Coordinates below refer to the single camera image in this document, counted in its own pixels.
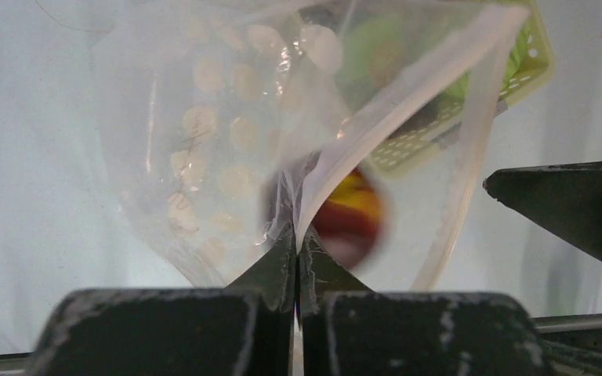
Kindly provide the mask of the dark red yellow apple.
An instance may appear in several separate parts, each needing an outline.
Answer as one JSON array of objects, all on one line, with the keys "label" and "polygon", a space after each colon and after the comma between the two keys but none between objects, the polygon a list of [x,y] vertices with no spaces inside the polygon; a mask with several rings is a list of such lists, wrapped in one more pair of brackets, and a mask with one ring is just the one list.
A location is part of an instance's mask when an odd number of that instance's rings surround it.
[{"label": "dark red yellow apple", "polygon": [[[261,223],[267,234],[279,238],[290,226],[297,240],[307,230],[299,228],[303,180],[316,169],[311,159],[298,160],[277,170],[262,186]],[[345,269],[359,266],[376,249],[386,225],[386,201],[359,167],[354,168],[312,214],[309,227],[332,258]]]}]

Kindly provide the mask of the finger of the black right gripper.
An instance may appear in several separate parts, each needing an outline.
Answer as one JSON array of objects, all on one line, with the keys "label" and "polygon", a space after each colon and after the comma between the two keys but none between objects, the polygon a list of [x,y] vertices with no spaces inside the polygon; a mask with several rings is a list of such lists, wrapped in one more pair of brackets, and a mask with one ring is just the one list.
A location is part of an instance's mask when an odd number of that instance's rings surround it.
[{"label": "finger of the black right gripper", "polygon": [[584,281],[578,255],[602,263],[602,161],[505,168],[483,181],[485,192],[574,249],[553,258],[533,243],[524,258],[523,291],[551,306],[576,302],[582,287],[600,290],[600,279]]}]

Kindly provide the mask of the green cabbage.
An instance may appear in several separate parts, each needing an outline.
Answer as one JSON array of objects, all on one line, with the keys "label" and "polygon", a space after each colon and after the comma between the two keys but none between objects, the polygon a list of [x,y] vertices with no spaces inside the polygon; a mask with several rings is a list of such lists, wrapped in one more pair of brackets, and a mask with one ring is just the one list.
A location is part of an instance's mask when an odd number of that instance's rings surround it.
[{"label": "green cabbage", "polygon": [[403,68],[463,27],[467,19],[465,12],[451,16],[446,9],[406,16],[400,11],[359,16],[343,39],[344,62],[335,76],[350,111],[363,107]]}]

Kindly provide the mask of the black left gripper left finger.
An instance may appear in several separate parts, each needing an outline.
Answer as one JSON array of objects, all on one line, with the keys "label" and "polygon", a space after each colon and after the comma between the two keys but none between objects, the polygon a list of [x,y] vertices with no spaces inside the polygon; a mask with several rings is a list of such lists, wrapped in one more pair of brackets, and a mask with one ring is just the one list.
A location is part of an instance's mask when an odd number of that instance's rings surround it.
[{"label": "black left gripper left finger", "polygon": [[74,291],[54,309],[28,375],[290,375],[296,237],[222,288]]}]

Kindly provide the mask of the clear dotted zip bag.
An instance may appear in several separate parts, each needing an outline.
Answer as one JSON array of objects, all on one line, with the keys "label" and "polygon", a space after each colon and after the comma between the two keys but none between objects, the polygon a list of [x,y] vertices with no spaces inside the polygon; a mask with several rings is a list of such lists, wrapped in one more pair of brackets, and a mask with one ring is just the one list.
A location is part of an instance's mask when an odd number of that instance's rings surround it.
[{"label": "clear dotted zip bag", "polygon": [[277,170],[316,161],[303,180],[299,228],[359,167],[386,201],[376,249],[354,269],[373,287],[427,291],[466,216],[454,154],[407,176],[366,161],[383,141],[437,114],[407,65],[352,112],[335,83],[343,39],[359,16],[447,10],[488,1],[147,1],[95,45],[100,137],[109,179],[132,228],[194,287],[224,286],[276,239],[261,189]]}]

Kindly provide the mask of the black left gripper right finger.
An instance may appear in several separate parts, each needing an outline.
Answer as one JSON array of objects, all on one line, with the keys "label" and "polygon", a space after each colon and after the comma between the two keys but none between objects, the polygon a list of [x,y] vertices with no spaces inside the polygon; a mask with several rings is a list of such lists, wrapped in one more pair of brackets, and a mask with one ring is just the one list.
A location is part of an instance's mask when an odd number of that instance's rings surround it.
[{"label": "black left gripper right finger", "polygon": [[340,266],[316,231],[299,252],[307,375],[551,375],[531,318],[483,292],[376,292]]}]

